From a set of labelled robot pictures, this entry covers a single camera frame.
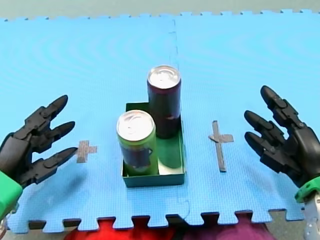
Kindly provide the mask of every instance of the can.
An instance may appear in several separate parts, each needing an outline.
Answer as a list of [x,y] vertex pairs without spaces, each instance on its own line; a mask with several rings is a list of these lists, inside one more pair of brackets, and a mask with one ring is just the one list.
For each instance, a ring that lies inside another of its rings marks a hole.
[[116,132],[129,176],[159,173],[156,125],[149,113],[142,110],[123,113],[117,121]]
[[160,65],[147,76],[149,111],[156,125],[156,135],[169,139],[180,127],[181,76],[177,69]]

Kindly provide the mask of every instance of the floor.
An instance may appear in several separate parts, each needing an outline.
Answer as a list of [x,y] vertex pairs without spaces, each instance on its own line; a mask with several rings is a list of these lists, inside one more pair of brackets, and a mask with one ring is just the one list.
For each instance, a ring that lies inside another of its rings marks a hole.
[[[117,16],[141,13],[158,15],[160,13],[179,14],[180,12],[213,12],[252,11],[259,13],[261,10],[279,12],[281,9],[311,9],[320,11],[319,0],[0,0],[0,18],[13,20],[17,17],[36,16],[90,16],[99,15]],[[269,230],[277,240],[302,240],[304,222],[285,221],[284,212],[272,212],[273,222],[268,223]],[[29,234],[15,235],[8,232],[4,240],[62,240],[66,233],[43,234],[40,230],[33,230]]]

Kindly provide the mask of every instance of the cross mark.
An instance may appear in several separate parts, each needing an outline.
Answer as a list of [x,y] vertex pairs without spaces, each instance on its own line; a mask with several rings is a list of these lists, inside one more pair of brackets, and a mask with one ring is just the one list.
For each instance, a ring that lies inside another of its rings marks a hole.
[[88,154],[95,154],[97,153],[97,146],[89,146],[89,141],[80,141],[78,151],[76,152],[77,163],[86,163],[88,161]]
[[218,165],[220,172],[226,172],[226,165],[224,160],[224,154],[222,152],[222,144],[234,142],[234,137],[231,134],[222,134],[219,133],[218,121],[212,122],[213,135],[209,136],[209,139],[214,141],[216,156],[218,158]]

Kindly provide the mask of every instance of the dark red can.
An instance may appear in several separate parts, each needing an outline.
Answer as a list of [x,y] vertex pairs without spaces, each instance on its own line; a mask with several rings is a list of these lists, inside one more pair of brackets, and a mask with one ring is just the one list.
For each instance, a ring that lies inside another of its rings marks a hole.
[[179,71],[168,65],[152,68],[147,77],[147,88],[156,135],[162,139],[172,138],[181,126]]

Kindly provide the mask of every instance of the blue foam mat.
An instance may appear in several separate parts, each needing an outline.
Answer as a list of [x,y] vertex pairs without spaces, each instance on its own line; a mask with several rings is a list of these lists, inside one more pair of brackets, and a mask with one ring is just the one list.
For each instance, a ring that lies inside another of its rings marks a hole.
[[[2,118],[0,136],[18,129],[41,104],[68,94],[52,124],[75,120],[75,129],[34,159],[83,140],[97,146],[87,163],[74,157],[53,177],[26,188],[10,229],[26,233],[28,221],[46,221],[44,232],[62,232],[63,220],[81,219],[80,230],[96,230],[97,219],[110,217],[115,228],[130,228],[134,216],[150,216],[150,227],[164,227],[166,215],[198,225],[202,213],[219,213],[220,224],[233,224],[241,211],[253,211],[253,222],[267,222],[268,211],[279,209],[287,210],[288,220],[302,219],[297,188],[247,146],[244,133],[251,128],[243,114],[250,109],[272,118],[259,93],[269,85],[319,134],[319,112],[312,112],[320,100],[319,17],[284,10],[0,22],[0,101],[9,116]],[[160,64],[182,74],[185,184],[127,189],[115,124],[125,103],[148,99],[146,74]],[[208,139],[213,120],[221,134],[234,137],[222,146],[226,173],[219,172]]]

